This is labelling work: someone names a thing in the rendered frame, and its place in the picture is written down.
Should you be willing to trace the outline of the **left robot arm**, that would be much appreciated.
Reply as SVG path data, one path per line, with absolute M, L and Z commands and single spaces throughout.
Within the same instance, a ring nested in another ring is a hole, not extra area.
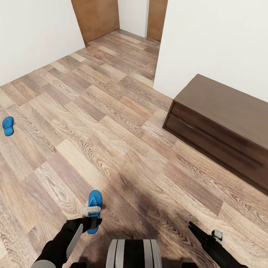
M 62 268 L 70 257 L 82 233 L 89 229 L 96 229 L 102 218 L 90 217 L 91 213 L 99 213 L 98 206 L 85 207 L 82 218 L 67 220 L 55 238 L 49 241 L 42 254 L 36 259 L 31 268 Z

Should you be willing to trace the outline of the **sandal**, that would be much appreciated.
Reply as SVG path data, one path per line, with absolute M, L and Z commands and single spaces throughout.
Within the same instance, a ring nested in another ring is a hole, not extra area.
M 8 117 L 4 119 L 2 123 L 2 127 L 4 128 L 4 134 L 5 136 L 11 136 L 14 133 L 13 130 L 13 117 Z
M 102 195 L 97 190 L 93 190 L 90 193 L 90 195 L 89 195 L 89 204 L 88 204 L 88 207 L 94 207 L 94 206 L 98 206 L 98 207 L 102 208 Z M 100 212 L 99 213 L 91 213 L 89 215 L 90 215 L 90 217 L 97 216 L 99 218 Z M 87 233 L 94 234 L 97 231 L 98 231 L 98 227 L 96 229 L 89 229 L 89 230 L 87 230 Z

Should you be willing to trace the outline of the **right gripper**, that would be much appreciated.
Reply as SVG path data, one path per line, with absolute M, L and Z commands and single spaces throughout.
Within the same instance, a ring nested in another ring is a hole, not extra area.
M 189 229 L 199 240 L 202 248 L 220 266 L 220 268 L 229 268 L 234 257 L 216 241 L 216 238 L 206 234 L 192 222 L 189 222 Z

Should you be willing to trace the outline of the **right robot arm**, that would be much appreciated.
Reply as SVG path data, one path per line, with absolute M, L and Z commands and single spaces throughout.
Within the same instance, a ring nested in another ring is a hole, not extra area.
M 220 266 L 220 268 L 248 268 L 241 265 L 224 246 L 224 233 L 213 230 L 211 235 L 206 234 L 192 222 L 189 222 L 189 229 L 201 243 L 202 248 Z

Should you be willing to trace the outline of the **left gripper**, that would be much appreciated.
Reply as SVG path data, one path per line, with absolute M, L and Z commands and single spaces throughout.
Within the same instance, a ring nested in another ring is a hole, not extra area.
M 87 223 L 85 231 L 87 231 L 89 229 L 96 229 L 99 226 L 99 224 L 101 224 L 101 222 L 102 222 L 102 218 L 98 218 L 97 216 L 95 216 L 95 217 L 84 217 L 83 219 Z

